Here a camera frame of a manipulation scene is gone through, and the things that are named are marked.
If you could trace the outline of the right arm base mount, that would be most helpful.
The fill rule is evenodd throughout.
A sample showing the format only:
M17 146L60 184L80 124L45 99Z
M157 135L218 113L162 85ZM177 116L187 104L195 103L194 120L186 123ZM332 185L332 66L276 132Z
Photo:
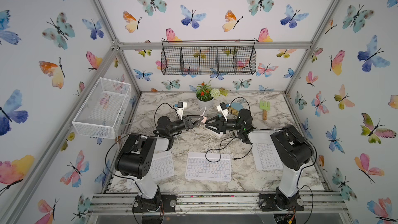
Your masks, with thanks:
M304 211L304 202L298 191L292 197L286 197L278 188L272 194L259 194L259 208L263 212Z

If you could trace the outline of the white power strip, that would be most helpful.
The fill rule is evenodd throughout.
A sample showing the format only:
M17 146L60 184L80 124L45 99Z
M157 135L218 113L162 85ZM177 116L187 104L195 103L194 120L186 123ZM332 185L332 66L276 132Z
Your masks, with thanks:
M224 135L222 132L221 133L217 133L215 131L210 131L210 133L213 134L214 136L218 137L218 138L221 138Z

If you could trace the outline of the white keyboard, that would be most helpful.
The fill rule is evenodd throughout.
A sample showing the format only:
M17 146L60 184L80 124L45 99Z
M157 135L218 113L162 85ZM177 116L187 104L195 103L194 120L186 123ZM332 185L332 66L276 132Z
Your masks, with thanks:
M283 163L271 140L253 143L252 153L257 170L283 170Z
M232 180L231 156L203 152L189 152L185 178L230 182Z
M154 181L163 180L175 175L171 151L164 151L153 155L150 174Z

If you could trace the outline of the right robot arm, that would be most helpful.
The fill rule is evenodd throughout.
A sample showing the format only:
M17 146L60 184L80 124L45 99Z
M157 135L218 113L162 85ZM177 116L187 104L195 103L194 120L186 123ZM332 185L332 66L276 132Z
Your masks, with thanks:
M257 170L282 170L283 175L276 193L293 198L303 169L314 154L307 139L293 126L281 129L257 129L253 126L250 110L241 109L235 119L216 116L206 121L205 127L215 133L236 131L237 137L252 145Z

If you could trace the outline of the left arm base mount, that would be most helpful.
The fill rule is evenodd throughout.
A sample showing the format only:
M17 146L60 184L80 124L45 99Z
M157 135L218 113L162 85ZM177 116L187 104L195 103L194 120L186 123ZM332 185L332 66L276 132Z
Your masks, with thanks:
M158 192L153 199L145 199L141 196L136 196L133 203L133 211L135 213L153 213L159 211L173 213L176 205L176 195L165 195Z

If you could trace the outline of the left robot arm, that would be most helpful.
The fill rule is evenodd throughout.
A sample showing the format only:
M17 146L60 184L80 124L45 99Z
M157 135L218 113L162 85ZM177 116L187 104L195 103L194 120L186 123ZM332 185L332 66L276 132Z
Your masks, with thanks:
M204 119L201 115L186 115L181 120L171 121L169 117L158 119L153 136L131 133L117 155L115 170L134 182L138 196L145 200L157 199L160 188L150 175L153 155L156 151L168 151L174 144L174 137L188 131Z

